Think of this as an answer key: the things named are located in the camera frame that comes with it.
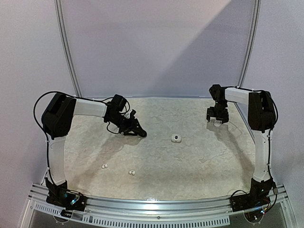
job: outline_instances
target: wire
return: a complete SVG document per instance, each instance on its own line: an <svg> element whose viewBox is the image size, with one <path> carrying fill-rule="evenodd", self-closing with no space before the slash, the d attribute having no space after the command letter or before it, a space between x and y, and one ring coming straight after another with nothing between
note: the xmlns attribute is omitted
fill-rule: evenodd
<svg viewBox="0 0 304 228"><path fill-rule="evenodd" d="M112 98L114 98L114 97L113 97L113 96L108 97L108 98L106 98L106 99L102 100L101 102L104 102L104 101L109 100L109 99L112 99Z"/></svg>
<svg viewBox="0 0 304 228"><path fill-rule="evenodd" d="M229 201L230 201L230 204L232 203L232 197L236 194L236 193L238 193L239 191L241 191L241 192L243 192L243 193L245 193L246 195L248 195L248 193L247 192L245 192L245 191L243 191L243 190L236 190L235 192L233 192L232 193L232 195L230 196L230 199L229 199Z"/></svg>
<svg viewBox="0 0 304 228"><path fill-rule="evenodd" d="M34 108L33 108L33 115L34 115L34 120L36 122L36 124L39 126L39 128L43 131L44 135L46 136L46 139L47 139L47 169L48 169L48 174L49 174L49 177L51 179L51 181L53 182L53 184L55 184L53 178L52 178L52 175L51 175L51 171L50 171L50 166L49 166L49 158L48 158L48 154L49 154L49 149L48 149L48 146L49 146L49 138L48 138L48 135L47 133L44 131L43 127L41 126L41 124L38 122L37 118L36 118L36 106L38 104L38 102L43 98L45 97L46 95L48 94L63 94L63 95L66 95L68 97L72 97L72 98L76 98L76 99L81 99L81 100L86 100L86 101L94 101L94 102L100 102L100 103L103 103L103 104L107 104L105 103L104 101L108 100L108 99L111 99L111 97L105 99L105 100L102 100L102 101L98 101L98 100L93 100L93 99L89 99L89 98L83 98L83 97L78 97L78 96L72 96L70 94L66 94L66 93L63 93L63 92L60 92L60 91L49 91L49 92L46 92L44 93L43 95L41 95L37 101L35 102L34 104Z"/></svg>
<svg viewBox="0 0 304 228"><path fill-rule="evenodd" d="M275 201L274 201L274 203L271 205L271 207L268 209L268 206L267 206L267 209L266 209L266 211L265 211L265 213L267 213L268 211L270 211L273 207L274 207L274 205L276 204L276 200L277 200L277 195L275 195Z"/></svg>
<svg viewBox="0 0 304 228"><path fill-rule="evenodd" d="M127 104L128 104L128 109L127 109L127 106L125 105L125 109L126 111L124 113L121 113L122 115L126 114L128 111L130 111L131 107L130 107L130 103L127 101Z"/></svg>
<svg viewBox="0 0 304 228"><path fill-rule="evenodd" d="M110 125L110 123L111 123L111 122L109 122L109 124L108 124L107 127L106 127L107 131L110 132L110 133L112 133L112 134L119 134L119 132L112 132L112 131L109 130L109 125Z"/></svg>

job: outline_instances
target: gray wall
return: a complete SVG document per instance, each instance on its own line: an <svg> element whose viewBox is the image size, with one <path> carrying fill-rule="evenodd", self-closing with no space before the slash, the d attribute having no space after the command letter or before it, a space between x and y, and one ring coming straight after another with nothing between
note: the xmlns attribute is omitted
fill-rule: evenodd
<svg viewBox="0 0 304 228"><path fill-rule="evenodd" d="M32 183L46 170L34 102L49 90L74 90L53 1L2 0L0 21L0 227L16 228ZM38 116L47 104L41 101Z"/></svg>
<svg viewBox="0 0 304 228"><path fill-rule="evenodd" d="M304 227L304 2L263 0L244 87L264 89L279 110L273 174Z"/></svg>
<svg viewBox="0 0 304 228"><path fill-rule="evenodd" d="M254 0L65 0L84 96L210 96L236 85Z"/></svg>

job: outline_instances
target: marble table surface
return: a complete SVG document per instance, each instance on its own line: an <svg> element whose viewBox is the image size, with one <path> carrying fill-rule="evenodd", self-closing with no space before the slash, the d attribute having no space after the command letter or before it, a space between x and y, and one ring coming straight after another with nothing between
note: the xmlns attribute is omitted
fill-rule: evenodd
<svg viewBox="0 0 304 228"><path fill-rule="evenodd" d="M70 189L137 200L193 200L249 191L255 145L234 104L228 106L229 123L215 127L206 121L211 99L128 101L147 131L144 139L109 133L103 118L73 118L65 144ZM171 142L173 134L182 136L181 143Z"/></svg>

